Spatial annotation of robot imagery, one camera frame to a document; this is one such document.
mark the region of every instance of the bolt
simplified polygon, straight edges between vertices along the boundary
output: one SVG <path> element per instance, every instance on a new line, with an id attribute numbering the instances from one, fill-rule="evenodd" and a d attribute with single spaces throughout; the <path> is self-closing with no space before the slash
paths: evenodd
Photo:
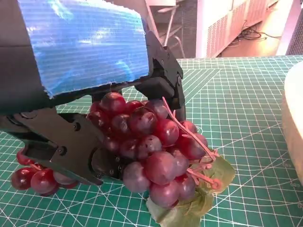
<path id="1" fill-rule="evenodd" d="M 179 74 L 178 74 L 177 82 L 178 82 L 178 85 L 181 86 L 181 84 L 182 84 L 182 78 L 181 78 L 181 76 Z"/>
<path id="2" fill-rule="evenodd" d="M 75 131 L 79 131 L 79 130 L 81 129 L 81 125 L 80 125 L 78 122 L 76 122 L 76 123 L 73 125 L 73 128 L 74 128 Z"/>
<path id="3" fill-rule="evenodd" d="M 58 152 L 61 156 L 66 154 L 66 147 L 60 147 L 58 148 Z"/>
<path id="4" fill-rule="evenodd" d="M 32 112 L 23 112 L 21 113 L 21 116 L 27 119 L 32 119 L 37 117 L 37 113 L 36 111 L 32 111 Z"/>

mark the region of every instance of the blue tape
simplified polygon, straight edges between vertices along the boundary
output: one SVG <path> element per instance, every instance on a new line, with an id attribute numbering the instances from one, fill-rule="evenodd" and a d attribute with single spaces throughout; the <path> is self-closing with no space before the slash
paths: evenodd
<path id="1" fill-rule="evenodd" d="M 149 71 L 141 17 L 103 0 L 18 0 L 50 97 Z"/>

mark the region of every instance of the green cutting mat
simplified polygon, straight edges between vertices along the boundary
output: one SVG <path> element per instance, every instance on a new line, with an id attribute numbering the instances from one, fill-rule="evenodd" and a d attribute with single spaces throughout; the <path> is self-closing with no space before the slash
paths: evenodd
<path id="1" fill-rule="evenodd" d="M 204 227 L 303 227 L 303 187 L 281 129 L 281 92 L 289 69 L 303 56 L 180 60 L 187 118 L 210 146 L 236 169 L 232 184 L 215 197 Z M 134 88 L 127 100 L 143 97 Z M 86 113 L 88 97 L 58 107 Z M 43 198 L 17 192 L 10 175 L 20 166 L 22 143 L 0 134 L 0 225 L 5 227 L 156 227 L 147 194 L 130 193 L 119 181 L 80 185 Z"/>

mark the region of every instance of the grape leaf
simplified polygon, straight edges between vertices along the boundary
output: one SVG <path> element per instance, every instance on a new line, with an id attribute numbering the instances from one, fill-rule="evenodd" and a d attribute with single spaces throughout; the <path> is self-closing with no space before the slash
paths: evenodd
<path id="1" fill-rule="evenodd" d="M 179 202 L 172 209 L 164 209 L 154 204 L 150 198 L 146 206 L 152 218 L 161 227 L 200 227 L 200 219 L 213 205 L 212 194 L 197 188 L 192 201 Z"/>
<path id="2" fill-rule="evenodd" d="M 206 182 L 201 182 L 199 184 L 199 188 L 201 188 L 206 193 L 222 193 L 228 185 L 234 179 L 236 172 L 234 168 L 226 161 L 224 158 L 217 157 L 216 160 L 213 162 L 213 167 L 211 169 L 203 170 L 202 171 L 205 176 L 208 176 L 212 179 L 219 179 L 222 182 L 222 186 L 220 189 L 215 190 L 210 187 L 210 184 Z"/>

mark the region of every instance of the red grape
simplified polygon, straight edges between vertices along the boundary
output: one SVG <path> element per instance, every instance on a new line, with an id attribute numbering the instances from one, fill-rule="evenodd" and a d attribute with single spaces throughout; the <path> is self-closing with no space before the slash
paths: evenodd
<path id="1" fill-rule="evenodd" d="M 120 146 L 120 155 L 135 159 L 137 155 L 137 139 L 129 139 L 124 141 Z"/>
<path id="2" fill-rule="evenodd" d="M 11 185 L 17 190 L 26 190 L 30 188 L 30 181 L 35 173 L 33 168 L 21 168 L 11 175 Z"/>
<path id="3" fill-rule="evenodd" d="M 48 193 L 44 193 L 44 194 L 40 194 L 41 196 L 50 196 L 55 194 L 57 191 L 59 190 L 59 184 L 57 184 L 50 192 Z"/>
<path id="4" fill-rule="evenodd" d="M 158 137 L 149 135 L 144 137 L 138 144 L 138 159 L 145 159 L 156 151 L 162 151 L 162 144 Z"/>
<path id="5" fill-rule="evenodd" d="M 141 101 L 143 105 L 146 105 L 148 103 L 148 100 Z"/>
<path id="6" fill-rule="evenodd" d="M 145 106 L 150 108 L 156 114 L 158 119 L 165 119 L 169 114 L 162 100 L 150 100 L 145 104 Z"/>
<path id="7" fill-rule="evenodd" d="M 128 127 L 128 114 L 119 114 L 111 121 L 111 131 L 116 137 L 130 137 L 132 132 Z"/>
<path id="8" fill-rule="evenodd" d="M 179 185 L 173 180 L 167 185 L 157 185 L 153 183 L 150 187 L 150 198 L 158 206 L 169 208 L 179 197 Z"/>
<path id="9" fill-rule="evenodd" d="M 60 174 L 58 172 L 53 172 L 53 177 L 55 181 L 58 182 L 59 184 L 69 185 L 75 182 L 74 179 L 64 176 L 63 174 Z"/>
<path id="10" fill-rule="evenodd" d="M 89 112 L 100 111 L 100 102 L 93 102 L 90 106 Z"/>
<path id="11" fill-rule="evenodd" d="M 205 146 L 208 146 L 207 140 L 203 135 L 197 133 L 195 133 L 195 135 Z M 189 160 L 201 159 L 206 154 L 203 147 L 201 147 L 193 138 L 180 138 L 178 146 L 182 154 Z"/>
<path id="12" fill-rule="evenodd" d="M 195 196 L 196 183 L 192 176 L 184 174 L 175 180 L 179 184 L 180 200 L 189 200 Z"/>
<path id="13" fill-rule="evenodd" d="M 198 129 L 197 127 L 190 121 L 182 121 L 180 122 L 185 128 L 187 128 L 189 131 L 191 131 L 192 133 L 198 133 Z M 185 134 L 185 132 L 180 129 L 179 130 L 179 135 L 183 135 Z"/>
<path id="14" fill-rule="evenodd" d="M 138 137 L 152 134 L 156 124 L 156 115 L 144 106 L 135 109 L 129 118 L 129 127 Z"/>
<path id="15" fill-rule="evenodd" d="M 179 128 L 172 120 L 162 119 L 158 121 L 154 135 L 161 140 L 163 146 L 171 146 L 179 137 Z"/>
<path id="16" fill-rule="evenodd" d="M 16 158 L 17 158 L 17 161 L 20 165 L 23 165 L 23 166 L 29 166 L 30 164 L 34 164 L 35 161 L 25 157 L 22 152 L 24 151 L 25 148 L 22 148 L 20 151 L 17 152 L 17 155 L 16 155 Z"/>
<path id="17" fill-rule="evenodd" d="M 146 159 L 145 174 L 152 182 L 165 185 L 176 177 L 177 162 L 168 152 L 153 153 Z"/>
<path id="18" fill-rule="evenodd" d="M 74 183 L 71 183 L 71 184 L 61 184 L 60 186 L 62 188 L 71 189 L 71 188 L 76 187 L 78 184 L 79 184 L 79 182 L 75 181 Z"/>
<path id="19" fill-rule="evenodd" d="M 86 118 L 89 119 L 100 130 L 106 130 L 109 128 L 109 119 L 102 111 L 90 112 Z"/>
<path id="20" fill-rule="evenodd" d="M 169 148 L 168 152 L 171 153 L 177 161 L 176 176 L 183 175 L 188 168 L 189 160 L 176 147 Z"/>
<path id="21" fill-rule="evenodd" d="M 109 92 L 101 99 L 99 106 L 109 116 L 114 116 L 125 111 L 126 101 L 118 92 Z"/>
<path id="22" fill-rule="evenodd" d="M 106 136 L 103 140 L 103 146 L 110 152 L 117 154 L 119 152 L 119 143 L 114 138 Z"/>
<path id="23" fill-rule="evenodd" d="M 132 100 L 126 103 L 125 113 L 131 114 L 135 109 L 144 106 L 142 102 L 137 100 Z"/>
<path id="24" fill-rule="evenodd" d="M 31 187 L 39 194 L 46 194 L 51 192 L 58 183 L 53 177 L 53 171 L 51 169 L 44 169 L 36 172 L 31 181 Z"/>
<path id="25" fill-rule="evenodd" d="M 145 192 L 151 184 L 144 175 L 140 162 L 133 162 L 124 169 L 123 183 L 128 190 L 136 193 Z"/>

